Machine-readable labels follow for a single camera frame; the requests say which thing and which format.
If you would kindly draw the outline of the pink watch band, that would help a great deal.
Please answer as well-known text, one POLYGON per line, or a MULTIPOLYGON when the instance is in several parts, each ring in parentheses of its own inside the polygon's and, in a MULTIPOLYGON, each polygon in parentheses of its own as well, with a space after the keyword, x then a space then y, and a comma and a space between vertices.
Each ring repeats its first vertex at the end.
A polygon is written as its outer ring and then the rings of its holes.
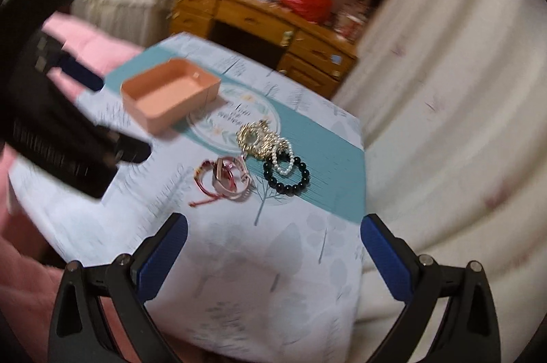
POLYGON ((225 199, 244 199, 252 184, 245 159, 241 156, 217 158, 213 165, 212 184, 217 194, 225 199))

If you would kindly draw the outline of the gold hair comb crown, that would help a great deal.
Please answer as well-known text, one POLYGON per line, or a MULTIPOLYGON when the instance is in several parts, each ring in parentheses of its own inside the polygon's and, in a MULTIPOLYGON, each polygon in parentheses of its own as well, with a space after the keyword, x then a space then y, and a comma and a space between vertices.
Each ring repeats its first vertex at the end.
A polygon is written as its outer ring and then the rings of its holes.
POLYGON ((245 157, 259 160, 272 154, 279 135, 269 128, 267 120, 242 125, 237 132, 237 144, 245 157))

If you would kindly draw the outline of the pink jewelry box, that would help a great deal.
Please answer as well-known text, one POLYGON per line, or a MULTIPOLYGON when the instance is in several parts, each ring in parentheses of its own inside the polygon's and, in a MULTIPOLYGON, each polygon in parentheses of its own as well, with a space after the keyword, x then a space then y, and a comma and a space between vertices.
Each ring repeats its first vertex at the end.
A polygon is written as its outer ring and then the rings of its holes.
POLYGON ((121 84, 125 111, 147 133, 163 133, 189 113, 213 102, 221 79, 198 64, 174 57, 121 84))

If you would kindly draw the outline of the grey white bedding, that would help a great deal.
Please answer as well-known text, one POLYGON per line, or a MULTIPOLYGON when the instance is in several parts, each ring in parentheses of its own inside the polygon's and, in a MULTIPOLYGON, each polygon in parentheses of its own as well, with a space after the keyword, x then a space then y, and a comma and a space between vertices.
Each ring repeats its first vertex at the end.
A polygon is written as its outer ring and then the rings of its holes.
POLYGON ((70 14, 108 35, 151 46, 168 35, 174 0, 74 0, 70 14))

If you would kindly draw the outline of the teal white printed tablecloth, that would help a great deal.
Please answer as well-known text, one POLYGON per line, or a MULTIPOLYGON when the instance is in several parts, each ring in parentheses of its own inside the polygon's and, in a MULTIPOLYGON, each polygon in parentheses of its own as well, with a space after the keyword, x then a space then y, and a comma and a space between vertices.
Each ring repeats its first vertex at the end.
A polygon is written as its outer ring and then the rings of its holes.
POLYGON ((159 329, 251 362, 342 362, 362 279, 359 225, 365 165, 359 120, 266 67, 192 35, 176 35, 115 69, 78 107, 92 120, 142 136, 121 84, 179 57, 221 79, 216 100, 153 137, 151 157, 123 165, 99 200, 25 159, 9 179, 39 231, 66 260, 86 266, 131 253, 173 212, 186 216, 185 246, 147 309, 159 329), (239 201, 212 200, 205 162, 241 151, 237 132, 267 120, 310 174, 295 196, 279 193, 256 158, 239 201))

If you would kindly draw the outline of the wooden desk with drawers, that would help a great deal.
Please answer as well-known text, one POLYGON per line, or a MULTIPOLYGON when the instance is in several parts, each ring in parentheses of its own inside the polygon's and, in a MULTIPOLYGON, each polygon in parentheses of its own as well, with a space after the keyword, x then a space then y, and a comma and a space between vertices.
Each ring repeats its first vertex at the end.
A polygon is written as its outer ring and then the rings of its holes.
POLYGON ((355 66, 356 48, 275 4, 258 0, 173 0, 170 33, 229 48, 331 98, 355 66))

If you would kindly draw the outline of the white floral curtain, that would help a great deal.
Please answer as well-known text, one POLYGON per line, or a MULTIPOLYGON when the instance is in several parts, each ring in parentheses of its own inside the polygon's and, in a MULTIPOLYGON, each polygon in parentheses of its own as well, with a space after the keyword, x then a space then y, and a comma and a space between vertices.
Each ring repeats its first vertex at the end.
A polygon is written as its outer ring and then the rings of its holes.
POLYGON ((516 360, 546 313, 545 0, 387 0, 358 51, 334 101, 362 124, 367 210, 483 264, 516 360))

